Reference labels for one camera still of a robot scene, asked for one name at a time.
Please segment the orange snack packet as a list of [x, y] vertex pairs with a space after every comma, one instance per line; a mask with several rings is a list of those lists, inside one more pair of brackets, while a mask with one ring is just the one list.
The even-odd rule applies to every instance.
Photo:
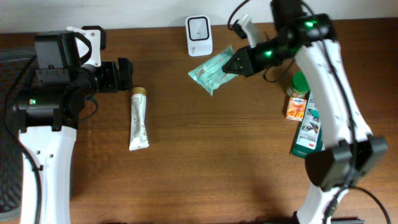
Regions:
[[305, 114], [306, 105], [306, 99], [290, 98], [285, 117], [292, 121], [302, 121]]

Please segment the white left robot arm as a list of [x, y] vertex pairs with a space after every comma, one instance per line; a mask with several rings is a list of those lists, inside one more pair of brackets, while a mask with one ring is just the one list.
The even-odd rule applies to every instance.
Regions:
[[12, 138], [22, 149], [21, 223], [70, 223], [72, 155], [80, 113], [97, 93], [133, 88], [127, 58], [104, 62], [100, 26], [39, 33], [31, 62], [37, 84], [27, 83], [8, 110]]

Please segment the mint green tissue pack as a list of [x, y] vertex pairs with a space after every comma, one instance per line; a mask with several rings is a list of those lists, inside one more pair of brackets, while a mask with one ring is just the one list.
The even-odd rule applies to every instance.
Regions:
[[222, 69], [233, 54], [233, 47], [229, 45], [224, 51], [188, 72], [188, 75], [212, 96], [214, 90], [237, 76]]

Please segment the green 3M wipes package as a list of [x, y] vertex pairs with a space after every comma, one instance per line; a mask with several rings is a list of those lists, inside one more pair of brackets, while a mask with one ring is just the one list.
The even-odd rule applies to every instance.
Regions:
[[318, 108], [312, 92], [309, 92], [304, 117], [296, 133], [291, 154], [304, 159], [308, 154], [324, 149]]

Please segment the white tube brown cap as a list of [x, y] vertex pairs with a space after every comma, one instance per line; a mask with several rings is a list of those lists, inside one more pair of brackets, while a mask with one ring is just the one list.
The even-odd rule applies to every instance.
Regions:
[[148, 135], [144, 123], [146, 117], [146, 94], [146, 89], [143, 87], [135, 87], [132, 90], [130, 151], [149, 147]]

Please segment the green lid jar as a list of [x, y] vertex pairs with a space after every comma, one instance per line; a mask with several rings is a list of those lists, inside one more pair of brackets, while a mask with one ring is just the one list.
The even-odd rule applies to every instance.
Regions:
[[304, 98], [309, 90], [310, 87], [304, 73], [299, 71], [293, 75], [288, 87], [286, 88], [286, 94], [292, 98]]

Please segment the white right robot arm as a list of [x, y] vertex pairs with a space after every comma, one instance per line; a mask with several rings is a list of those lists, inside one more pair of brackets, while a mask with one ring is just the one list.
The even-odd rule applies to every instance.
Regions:
[[293, 59], [303, 71], [320, 112], [324, 150], [305, 158], [310, 187], [288, 223], [333, 223], [341, 199], [357, 188], [387, 152], [363, 119], [345, 74], [341, 48], [328, 15], [303, 1], [270, 3], [277, 35], [264, 39], [249, 16], [230, 17], [228, 29], [248, 45], [238, 49], [223, 71], [250, 77]]

